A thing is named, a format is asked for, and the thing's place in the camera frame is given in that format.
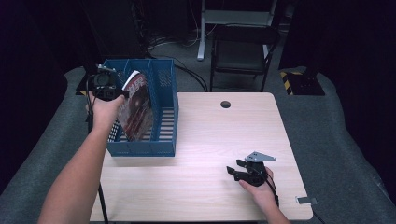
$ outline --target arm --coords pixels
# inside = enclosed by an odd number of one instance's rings
[[[265,168],[267,174],[274,176],[273,172],[269,168]],[[258,187],[249,185],[244,180],[239,180],[239,184],[253,195],[254,202],[260,207],[267,218],[268,223],[290,223],[288,219],[283,215],[280,209],[277,207],[274,193],[271,191],[268,183],[264,183]]]
[[[107,138],[124,97],[95,99],[93,127],[77,153],[55,179],[38,223],[88,223],[99,188]]]

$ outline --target black curtain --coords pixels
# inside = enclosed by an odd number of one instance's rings
[[[101,60],[78,0],[1,0],[0,27],[1,193],[64,98],[64,74]]]
[[[390,0],[301,0],[279,64],[279,69],[314,68],[333,82],[346,128],[394,203],[395,8]]]

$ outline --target gray carpet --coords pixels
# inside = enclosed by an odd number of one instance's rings
[[[164,44],[155,47],[151,54],[181,60],[208,84],[210,42],[206,44],[203,62],[197,62],[197,50],[198,43],[191,47]],[[308,196],[319,201],[313,210],[326,223],[396,223],[395,205],[346,130],[333,84],[319,74],[325,96],[288,96],[277,70],[281,50],[282,45],[275,52],[264,91],[275,96]],[[178,91],[203,91],[190,75],[176,72]],[[75,95],[84,71],[76,68],[65,75],[69,87],[64,101],[0,197],[0,223],[36,222],[52,181],[86,136],[85,98]],[[313,217],[302,223],[320,222]]]

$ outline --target book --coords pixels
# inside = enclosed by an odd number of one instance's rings
[[[117,119],[129,141],[141,140],[153,122],[149,84],[142,73],[133,71],[122,89],[129,97],[120,106]]]

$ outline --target blue crate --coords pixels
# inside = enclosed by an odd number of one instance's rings
[[[118,122],[113,125],[107,150],[112,157],[174,157],[176,153],[178,99],[172,60],[107,59],[103,66],[117,71],[121,88],[134,70],[143,73],[153,111],[153,125],[145,138],[129,142]]]

